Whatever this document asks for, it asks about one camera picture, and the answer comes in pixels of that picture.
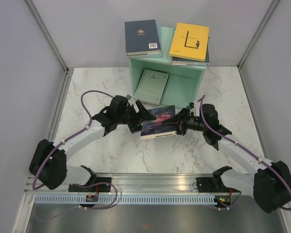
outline book cover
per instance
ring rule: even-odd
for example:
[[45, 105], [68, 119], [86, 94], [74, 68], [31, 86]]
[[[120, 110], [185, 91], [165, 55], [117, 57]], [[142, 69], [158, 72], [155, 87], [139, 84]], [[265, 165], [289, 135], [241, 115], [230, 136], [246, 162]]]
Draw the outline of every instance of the book cover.
[[179, 58], [179, 57], [173, 57], [173, 61], [171, 64], [174, 66], [208, 66], [209, 64], [208, 46], [207, 46], [206, 58], [204, 62], [199, 62], [199, 61]]
[[162, 28], [159, 24], [157, 26], [157, 31], [159, 34], [159, 40], [160, 40], [160, 45], [161, 45], [161, 53], [156, 53], [156, 54], [141, 54], [141, 55], [130, 55], [128, 58], [161, 58], [163, 54], [163, 48], [162, 48]]
[[156, 21], [125, 22], [125, 43], [128, 56], [161, 53]]
[[178, 23], [169, 55], [204, 62], [209, 27]]
[[159, 105], [168, 78], [169, 74], [145, 69], [134, 93], [134, 99]]
[[156, 117], [156, 120], [145, 121], [141, 130], [141, 139], [171, 136], [177, 133], [176, 124], [165, 124], [162, 121], [173, 117], [176, 114], [174, 105], [148, 110]]

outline bookshelf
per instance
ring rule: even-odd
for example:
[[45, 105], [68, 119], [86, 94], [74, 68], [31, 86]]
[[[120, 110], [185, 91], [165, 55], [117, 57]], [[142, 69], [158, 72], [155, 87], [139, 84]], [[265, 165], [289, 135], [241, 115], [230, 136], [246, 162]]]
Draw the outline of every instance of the bookshelf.
[[196, 98], [205, 67], [173, 66], [169, 56], [174, 28], [162, 27], [162, 58], [130, 58], [129, 71], [132, 92], [135, 93], [144, 69], [167, 72], [169, 79], [160, 105], [186, 107]]

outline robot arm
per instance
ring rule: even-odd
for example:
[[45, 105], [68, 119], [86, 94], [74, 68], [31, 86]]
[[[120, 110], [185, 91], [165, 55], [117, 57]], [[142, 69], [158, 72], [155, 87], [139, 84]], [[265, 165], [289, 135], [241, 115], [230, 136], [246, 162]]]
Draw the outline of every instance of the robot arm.
[[[127, 98], [115, 96], [110, 106], [105, 107], [100, 113], [92, 117], [92, 123], [86, 126], [86, 130], [80, 134], [75, 134], [72, 138], [70, 136], [69, 141], [65, 142], [65, 139], [54, 142], [49, 142], [46, 139], [40, 141], [29, 171], [36, 176], [38, 170], [41, 170], [38, 179], [49, 189], [57, 188], [65, 179], [68, 183], [85, 185], [95, 183], [96, 175], [91, 169], [85, 166], [67, 166], [67, 160], [90, 142], [115, 130], [119, 124], [127, 124], [130, 131], [134, 133], [141, 130], [141, 124], [144, 120], [156, 119], [139, 101], [136, 101], [136, 105], [139, 109], [138, 113], [133, 105], [128, 103]], [[209, 145], [230, 156], [248, 172], [248, 174], [242, 174], [228, 166], [218, 169], [213, 173], [212, 178], [218, 189], [229, 187], [244, 192], [252, 196], [260, 208], [267, 213], [271, 213], [291, 201], [291, 194], [287, 187], [274, 175], [275, 170], [291, 189], [291, 175], [286, 164], [282, 161], [274, 163], [266, 158], [263, 158], [263, 161], [254, 159], [249, 154], [250, 150], [238, 142], [231, 131], [219, 124], [218, 113], [213, 105], [202, 105], [202, 117], [194, 116], [191, 113], [193, 107], [194, 104], [190, 103], [189, 106], [183, 108], [177, 115], [164, 123], [176, 124], [179, 135], [185, 135], [188, 129], [202, 132]]]
[[212, 104], [201, 102], [202, 117], [194, 116], [193, 113], [190, 115], [193, 106], [190, 103], [187, 108], [164, 122], [176, 123], [177, 134], [180, 135], [185, 135], [188, 129], [203, 132], [209, 145], [231, 157], [248, 172], [242, 174], [229, 166], [214, 171], [212, 182], [218, 190], [230, 187], [248, 194], [267, 213], [282, 208], [291, 201], [291, 174], [285, 163], [274, 163], [257, 157], [231, 131], [220, 125], [218, 113]]

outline gray wall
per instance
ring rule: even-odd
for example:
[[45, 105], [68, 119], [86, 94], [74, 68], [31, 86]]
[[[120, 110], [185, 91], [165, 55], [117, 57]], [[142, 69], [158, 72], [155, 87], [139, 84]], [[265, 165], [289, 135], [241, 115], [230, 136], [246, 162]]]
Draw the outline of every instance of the gray wall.
[[22, 0], [0, 0], [0, 233], [11, 232], [64, 73]]
[[272, 0], [32, 0], [69, 67], [128, 66], [124, 21], [210, 27], [210, 64], [236, 66]]
[[291, 171], [291, 0], [281, 1], [242, 73], [266, 154]]

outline marble surface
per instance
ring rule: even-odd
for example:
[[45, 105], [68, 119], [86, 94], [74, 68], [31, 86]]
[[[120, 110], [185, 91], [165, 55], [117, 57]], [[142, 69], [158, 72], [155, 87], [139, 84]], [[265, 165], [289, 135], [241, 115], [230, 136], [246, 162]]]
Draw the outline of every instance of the marble surface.
[[[69, 135], [88, 121], [80, 102], [87, 90], [111, 95], [132, 95], [128, 67], [76, 68], [65, 100], [56, 139]], [[262, 154], [258, 134], [236, 67], [209, 67], [195, 100], [206, 94], [205, 103], [214, 104], [220, 123], [231, 130], [251, 150]], [[84, 97], [92, 115], [109, 105], [111, 99], [90, 93]], [[68, 161], [69, 165], [89, 166], [94, 172], [114, 173], [212, 173], [225, 165], [245, 172], [235, 161], [209, 146], [202, 133], [141, 140], [126, 125], [90, 143]]]

